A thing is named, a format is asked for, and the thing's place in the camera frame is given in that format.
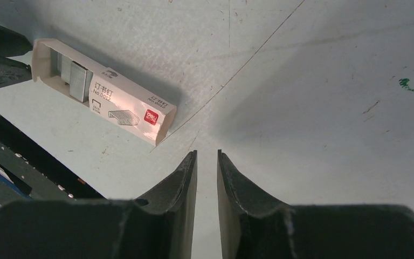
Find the staple tray box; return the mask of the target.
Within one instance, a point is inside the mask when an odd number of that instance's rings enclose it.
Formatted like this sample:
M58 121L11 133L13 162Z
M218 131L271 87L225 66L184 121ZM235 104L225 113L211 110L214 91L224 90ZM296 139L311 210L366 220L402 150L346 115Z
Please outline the staple tray box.
M94 74L105 66L54 38L33 43L31 74L61 94L89 106L89 88Z

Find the white staple box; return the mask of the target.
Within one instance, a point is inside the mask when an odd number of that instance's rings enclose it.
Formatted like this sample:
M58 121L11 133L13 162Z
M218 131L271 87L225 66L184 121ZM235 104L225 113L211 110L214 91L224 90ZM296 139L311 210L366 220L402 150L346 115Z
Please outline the white staple box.
M166 137L177 112L175 105L111 68L93 74L88 106L153 146Z

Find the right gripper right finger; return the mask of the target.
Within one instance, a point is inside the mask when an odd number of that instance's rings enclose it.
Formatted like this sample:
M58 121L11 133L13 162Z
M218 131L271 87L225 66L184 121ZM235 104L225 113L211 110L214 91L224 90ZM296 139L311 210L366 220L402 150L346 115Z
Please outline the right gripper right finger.
M414 212L400 205L289 205L222 151L217 190L223 258L414 258Z

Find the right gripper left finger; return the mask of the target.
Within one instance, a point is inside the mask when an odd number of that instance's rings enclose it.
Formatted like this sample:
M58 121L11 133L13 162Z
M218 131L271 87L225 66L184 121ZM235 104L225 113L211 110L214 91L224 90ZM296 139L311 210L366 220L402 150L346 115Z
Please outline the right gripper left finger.
M0 208L0 258L190 258L197 152L136 199L16 201Z

